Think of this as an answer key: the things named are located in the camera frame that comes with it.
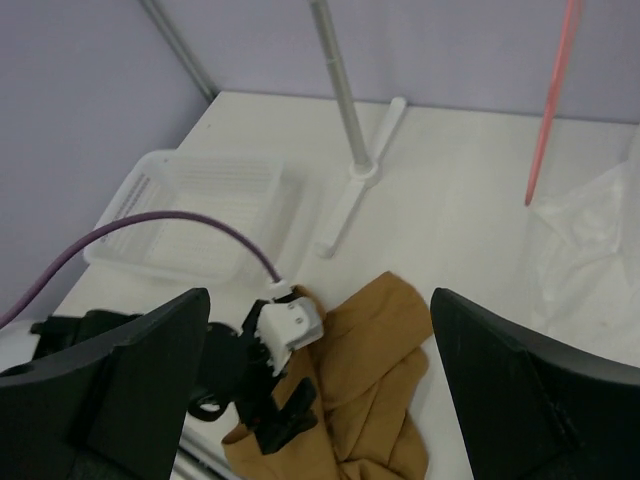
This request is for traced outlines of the white clothes rack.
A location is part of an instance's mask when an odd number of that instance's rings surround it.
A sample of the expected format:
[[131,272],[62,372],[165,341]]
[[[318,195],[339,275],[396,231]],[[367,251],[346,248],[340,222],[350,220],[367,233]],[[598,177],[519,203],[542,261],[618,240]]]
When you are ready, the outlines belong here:
[[349,181],[314,245],[319,257],[329,259],[335,255],[366,192],[382,176],[381,163],[404,118],[407,100],[403,97],[391,100],[372,143],[366,145],[329,4],[326,1],[311,1],[309,7],[352,155]]

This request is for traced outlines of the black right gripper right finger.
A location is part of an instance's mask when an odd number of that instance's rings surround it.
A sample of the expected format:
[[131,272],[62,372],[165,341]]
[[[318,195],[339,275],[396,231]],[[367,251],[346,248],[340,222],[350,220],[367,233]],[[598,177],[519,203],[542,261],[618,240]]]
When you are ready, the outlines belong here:
[[636,479],[639,370],[438,288],[431,316],[477,479]]

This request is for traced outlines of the pink wire hanger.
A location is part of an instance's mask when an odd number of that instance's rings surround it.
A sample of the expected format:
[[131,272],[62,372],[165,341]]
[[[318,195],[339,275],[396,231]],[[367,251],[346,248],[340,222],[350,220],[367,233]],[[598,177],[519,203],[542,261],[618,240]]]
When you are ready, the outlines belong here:
[[547,144],[551,135],[553,121],[556,116],[560,95],[569,65],[573,43],[579,28],[582,10],[582,1],[567,1],[559,43],[554,58],[551,79],[547,90],[546,102],[527,181],[524,199],[524,205],[526,207],[529,207],[534,199],[542,163],[545,157]]

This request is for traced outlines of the white tank top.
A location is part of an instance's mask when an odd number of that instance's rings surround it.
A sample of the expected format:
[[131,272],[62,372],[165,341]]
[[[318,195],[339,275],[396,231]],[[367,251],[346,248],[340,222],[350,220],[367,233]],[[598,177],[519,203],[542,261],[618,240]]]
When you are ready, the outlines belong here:
[[531,320],[542,332],[569,340],[636,328],[639,228],[628,211],[635,171],[622,163],[531,204]]

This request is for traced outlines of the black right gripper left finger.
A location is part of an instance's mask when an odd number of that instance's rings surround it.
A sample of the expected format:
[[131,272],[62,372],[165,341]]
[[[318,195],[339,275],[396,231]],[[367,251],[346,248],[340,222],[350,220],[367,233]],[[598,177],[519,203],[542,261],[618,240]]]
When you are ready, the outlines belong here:
[[191,289],[2,372],[2,478],[169,478],[209,310],[208,292]]

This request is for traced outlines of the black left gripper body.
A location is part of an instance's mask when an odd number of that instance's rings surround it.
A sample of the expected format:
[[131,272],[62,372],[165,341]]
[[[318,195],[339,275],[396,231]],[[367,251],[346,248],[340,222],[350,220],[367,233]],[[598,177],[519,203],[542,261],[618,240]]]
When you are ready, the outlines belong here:
[[312,410],[317,391],[308,377],[294,383],[293,392],[283,402],[275,399],[275,389],[286,377],[286,368],[279,376],[267,364],[269,352],[255,336],[258,313],[266,300],[252,306],[242,324],[239,336],[247,364],[240,380],[234,404],[241,424],[254,434],[263,454],[274,454],[298,435],[318,423]]

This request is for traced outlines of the brown tank top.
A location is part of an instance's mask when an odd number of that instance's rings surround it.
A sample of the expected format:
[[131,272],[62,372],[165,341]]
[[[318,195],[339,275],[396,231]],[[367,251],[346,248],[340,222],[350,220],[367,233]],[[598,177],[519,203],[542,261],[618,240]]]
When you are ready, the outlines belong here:
[[310,378],[317,425],[271,455],[237,425],[222,440],[231,470],[244,479],[424,478],[428,453],[409,414],[433,333],[424,299],[385,272],[321,315],[323,337],[292,355],[274,392],[283,403]]

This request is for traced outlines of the left aluminium frame post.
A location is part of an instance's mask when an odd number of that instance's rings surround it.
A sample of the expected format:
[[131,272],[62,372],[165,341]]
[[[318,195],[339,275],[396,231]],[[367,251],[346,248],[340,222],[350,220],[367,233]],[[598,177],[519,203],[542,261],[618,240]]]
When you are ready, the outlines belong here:
[[163,3],[157,0],[138,0],[138,3],[176,56],[202,97],[211,104],[217,97],[219,90],[202,62],[181,34]]

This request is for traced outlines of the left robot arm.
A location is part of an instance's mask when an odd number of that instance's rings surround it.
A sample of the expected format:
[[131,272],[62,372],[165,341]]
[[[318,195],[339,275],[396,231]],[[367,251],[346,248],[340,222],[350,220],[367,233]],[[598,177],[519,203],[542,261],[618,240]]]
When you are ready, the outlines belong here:
[[283,405],[277,404],[274,390],[292,353],[322,335],[320,315],[307,298],[258,300],[241,330],[209,323],[188,414],[214,422],[233,405],[260,451],[278,452],[317,424],[312,411],[317,393],[309,378],[295,385]]

